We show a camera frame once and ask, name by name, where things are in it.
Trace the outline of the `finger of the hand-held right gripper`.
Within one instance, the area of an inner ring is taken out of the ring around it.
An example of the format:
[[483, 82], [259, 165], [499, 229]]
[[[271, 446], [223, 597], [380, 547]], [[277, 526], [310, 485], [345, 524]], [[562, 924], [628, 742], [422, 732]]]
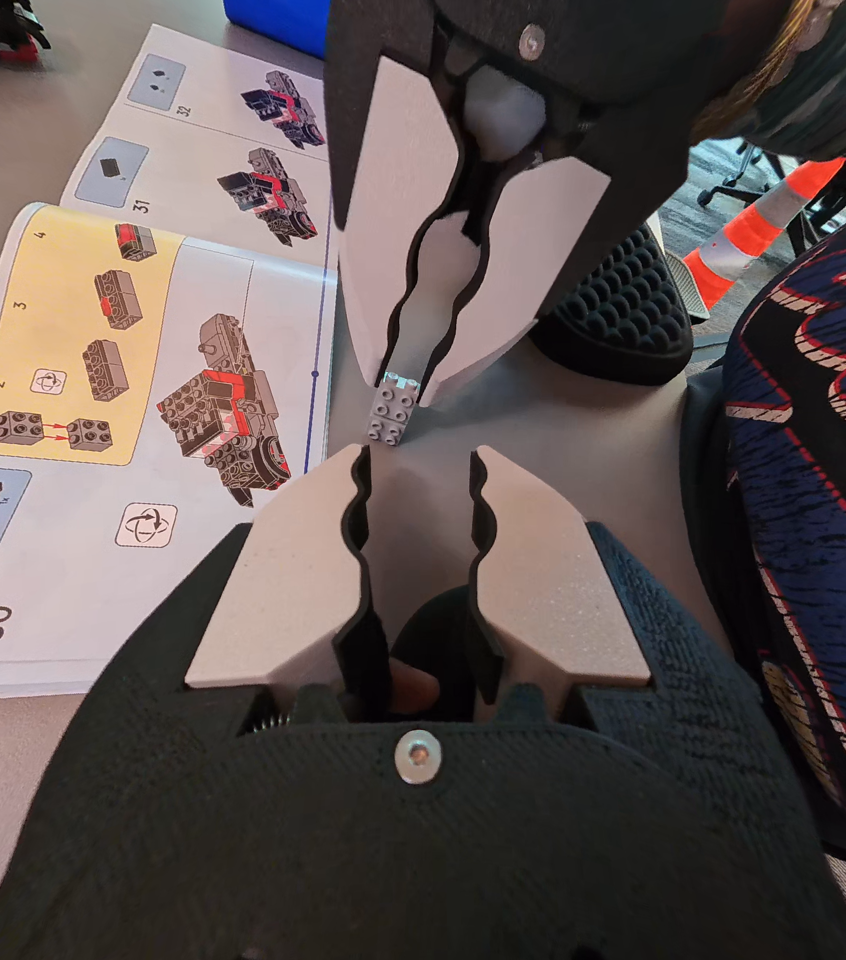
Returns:
[[365, 382], [376, 386], [416, 284], [421, 239], [445, 207], [460, 148], [424, 74], [382, 55], [357, 162], [339, 266]]
[[563, 157], [502, 187], [477, 271], [453, 305], [452, 342], [422, 392], [424, 407], [475, 379], [535, 324], [610, 182], [581, 159]]

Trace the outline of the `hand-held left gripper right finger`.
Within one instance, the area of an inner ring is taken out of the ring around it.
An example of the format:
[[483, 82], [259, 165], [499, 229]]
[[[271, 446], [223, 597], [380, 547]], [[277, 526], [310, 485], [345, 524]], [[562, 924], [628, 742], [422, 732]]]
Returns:
[[477, 707], [518, 685], [565, 707], [577, 686], [648, 688], [640, 643], [582, 514], [555, 489], [482, 445], [472, 452], [466, 657]]

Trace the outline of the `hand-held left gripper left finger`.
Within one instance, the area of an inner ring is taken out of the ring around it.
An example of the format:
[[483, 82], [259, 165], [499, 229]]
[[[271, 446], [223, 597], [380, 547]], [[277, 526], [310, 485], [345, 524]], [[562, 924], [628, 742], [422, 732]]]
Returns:
[[262, 685], [282, 711], [310, 684], [388, 711], [389, 652], [361, 549], [368, 446], [351, 444], [258, 511], [186, 674], [196, 689]]

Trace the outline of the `grey studded brick block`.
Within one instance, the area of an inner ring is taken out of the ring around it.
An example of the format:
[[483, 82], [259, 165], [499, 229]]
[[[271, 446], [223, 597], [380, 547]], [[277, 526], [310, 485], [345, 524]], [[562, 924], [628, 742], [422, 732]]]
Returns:
[[420, 384], [387, 371], [371, 404], [366, 434], [369, 440], [398, 446], [417, 406]]

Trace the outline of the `person's left hand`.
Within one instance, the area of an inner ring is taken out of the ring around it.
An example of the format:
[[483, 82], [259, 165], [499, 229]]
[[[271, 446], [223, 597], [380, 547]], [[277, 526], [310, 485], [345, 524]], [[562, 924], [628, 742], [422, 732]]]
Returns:
[[436, 677], [395, 657], [390, 658], [389, 667], [391, 713], [405, 716], [424, 714], [436, 705], [441, 693]]

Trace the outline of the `grey mesh panel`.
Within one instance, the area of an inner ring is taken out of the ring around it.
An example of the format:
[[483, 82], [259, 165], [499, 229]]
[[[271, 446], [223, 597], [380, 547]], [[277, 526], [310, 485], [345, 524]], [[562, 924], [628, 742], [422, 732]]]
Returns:
[[670, 250], [665, 252], [665, 261], [692, 324], [695, 326], [707, 322], [711, 318], [709, 308], [686, 261]]

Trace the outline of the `black office chair base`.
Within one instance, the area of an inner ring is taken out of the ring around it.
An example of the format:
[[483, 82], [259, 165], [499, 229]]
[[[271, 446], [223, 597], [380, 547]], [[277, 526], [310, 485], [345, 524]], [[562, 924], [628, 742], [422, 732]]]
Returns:
[[760, 196], [757, 191], [744, 189], [739, 186], [743, 175], [747, 169], [756, 164], [764, 155], [764, 152], [755, 145], [743, 141], [736, 150], [740, 162], [736, 171], [725, 177], [721, 183], [699, 193], [696, 203], [699, 207], [705, 209], [717, 195], [729, 197], [734, 200], [742, 201], [749, 205], [754, 203]]

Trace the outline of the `blue plastic bin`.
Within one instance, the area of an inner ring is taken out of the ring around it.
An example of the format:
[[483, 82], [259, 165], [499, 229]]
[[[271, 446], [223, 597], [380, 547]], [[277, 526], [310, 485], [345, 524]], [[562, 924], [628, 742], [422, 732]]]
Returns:
[[324, 59], [330, 1], [223, 1], [233, 24]]

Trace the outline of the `orange traffic cone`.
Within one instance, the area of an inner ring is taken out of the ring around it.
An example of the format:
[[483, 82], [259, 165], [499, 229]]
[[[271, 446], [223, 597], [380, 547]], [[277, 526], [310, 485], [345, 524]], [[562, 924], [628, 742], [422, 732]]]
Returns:
[[804, 210], [845, 163], [840, 157], [800, 164], [771, 189], [752, 195], [751, 204], [682, 260], [699, 294], [703, 318], [782, 234], [789, 235], [797, 257], [820, 242]]

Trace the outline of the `open instruction booklet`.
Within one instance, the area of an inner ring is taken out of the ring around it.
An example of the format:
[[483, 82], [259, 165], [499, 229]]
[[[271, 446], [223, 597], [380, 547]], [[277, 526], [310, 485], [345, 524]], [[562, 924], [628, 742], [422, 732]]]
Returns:
[[82, 693], [325, 452], [320, 79], [153, 25], [0, 256], [0, 699]]

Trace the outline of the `person's dark patterned top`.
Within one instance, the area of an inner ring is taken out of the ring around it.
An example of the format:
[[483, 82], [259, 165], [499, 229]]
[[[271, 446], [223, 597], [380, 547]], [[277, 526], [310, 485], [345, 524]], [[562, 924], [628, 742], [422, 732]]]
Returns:
[[680, 484], [706, 594], [846, 860], [846, 223], [689, 380]]

